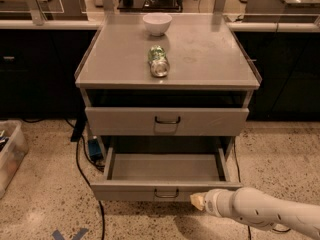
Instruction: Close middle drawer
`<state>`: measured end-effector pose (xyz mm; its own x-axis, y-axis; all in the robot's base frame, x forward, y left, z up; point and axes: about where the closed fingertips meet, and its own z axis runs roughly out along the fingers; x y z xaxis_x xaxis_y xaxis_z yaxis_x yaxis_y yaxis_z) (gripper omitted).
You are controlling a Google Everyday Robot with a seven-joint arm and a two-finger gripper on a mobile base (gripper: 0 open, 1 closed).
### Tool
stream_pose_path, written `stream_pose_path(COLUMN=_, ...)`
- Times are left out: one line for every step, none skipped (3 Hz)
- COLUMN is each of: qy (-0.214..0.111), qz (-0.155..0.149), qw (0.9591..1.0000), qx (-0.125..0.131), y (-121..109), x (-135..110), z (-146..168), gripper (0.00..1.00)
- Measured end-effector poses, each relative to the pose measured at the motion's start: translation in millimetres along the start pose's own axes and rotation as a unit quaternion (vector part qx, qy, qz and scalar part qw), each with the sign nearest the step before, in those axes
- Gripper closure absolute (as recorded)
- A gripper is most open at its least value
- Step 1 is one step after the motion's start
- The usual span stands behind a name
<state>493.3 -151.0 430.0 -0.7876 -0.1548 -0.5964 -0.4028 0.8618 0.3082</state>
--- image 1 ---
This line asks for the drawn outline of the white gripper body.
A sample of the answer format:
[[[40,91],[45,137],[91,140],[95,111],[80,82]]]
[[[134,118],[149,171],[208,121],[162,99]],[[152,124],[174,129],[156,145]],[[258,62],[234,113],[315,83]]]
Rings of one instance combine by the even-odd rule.
[[[204,197],[205,210],[215,217],[232,217],[233,191],[226,189],[210,190]]]

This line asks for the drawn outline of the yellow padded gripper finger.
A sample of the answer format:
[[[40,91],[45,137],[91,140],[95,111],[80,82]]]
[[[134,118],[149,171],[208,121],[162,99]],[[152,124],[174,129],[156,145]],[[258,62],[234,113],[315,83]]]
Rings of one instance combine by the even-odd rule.
[[[205,208],[205,193],[194,193],[190,196],[191,204],[198,210],[203,211]]]

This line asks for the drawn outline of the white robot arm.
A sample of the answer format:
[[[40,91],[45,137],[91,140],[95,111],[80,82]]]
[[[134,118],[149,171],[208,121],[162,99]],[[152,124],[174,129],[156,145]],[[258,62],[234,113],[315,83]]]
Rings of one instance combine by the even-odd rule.
[[[230,218],[260,230],[284,225],[313,240],[320,240],[320,206],[272,197],[255,188],[236,191],[213,189],[190,196],[191,203],[208,214]]]

